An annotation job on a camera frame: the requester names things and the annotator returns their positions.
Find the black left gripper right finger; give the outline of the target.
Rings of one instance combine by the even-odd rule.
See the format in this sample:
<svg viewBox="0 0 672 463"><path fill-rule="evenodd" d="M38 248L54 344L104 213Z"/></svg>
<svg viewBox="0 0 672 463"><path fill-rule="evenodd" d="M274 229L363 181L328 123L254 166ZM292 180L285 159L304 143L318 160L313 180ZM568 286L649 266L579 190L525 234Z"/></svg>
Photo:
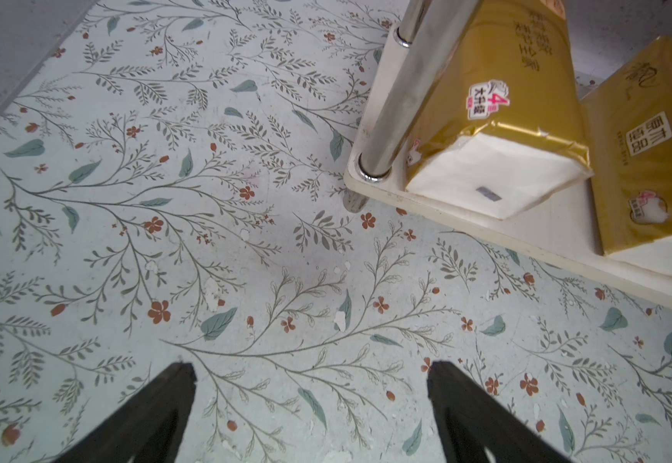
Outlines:
<svg viewBox="0 0 672 463"><path fill-rule="evenodd" d="M448 462L566 462L454 364L434 362L428 398Z"/></svg>

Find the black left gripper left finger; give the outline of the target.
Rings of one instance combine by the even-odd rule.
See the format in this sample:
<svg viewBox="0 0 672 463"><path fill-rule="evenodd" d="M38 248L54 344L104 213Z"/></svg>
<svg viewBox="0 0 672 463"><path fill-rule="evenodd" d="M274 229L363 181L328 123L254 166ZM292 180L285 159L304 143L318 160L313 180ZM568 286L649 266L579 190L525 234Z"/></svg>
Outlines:
<svg viewBox="0 0 672 463"><path fill-rule="evenodd" d="M173 363L58 462L173 462L196 391L190 363Z"/></svg>

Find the gold tissue pack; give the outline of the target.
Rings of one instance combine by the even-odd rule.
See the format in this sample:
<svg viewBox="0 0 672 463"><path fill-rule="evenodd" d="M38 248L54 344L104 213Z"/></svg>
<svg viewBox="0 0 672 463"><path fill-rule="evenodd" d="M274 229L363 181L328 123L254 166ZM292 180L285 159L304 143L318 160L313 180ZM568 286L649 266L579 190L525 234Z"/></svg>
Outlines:
<svg viewBox="0 0 672 463"><path fill-rule="evenodd" d="M561 1L485 1L410 135L405 190L505 220L593 168Z"/></svg>
<svg viewBox="0 0 672 463"><path fill-rule="evenodd" d="M585 96L604 257L672 277L672 37Z"/></svg>

